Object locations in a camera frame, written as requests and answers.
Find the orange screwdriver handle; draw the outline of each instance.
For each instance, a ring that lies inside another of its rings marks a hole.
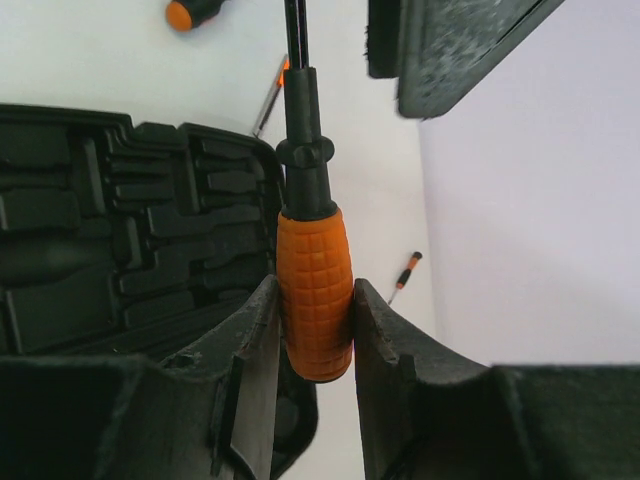
[[[337,379],[353,350],[353,273],[342,212],[310,222],[280,214],[277,271],[293,369],[314,382]]]

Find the black tool case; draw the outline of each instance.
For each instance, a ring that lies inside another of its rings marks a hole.
[[[282,190],[252,137],[0,106],[0,355],[175,353],[275,271]],[[317,415],[288,362],[279,383]]]

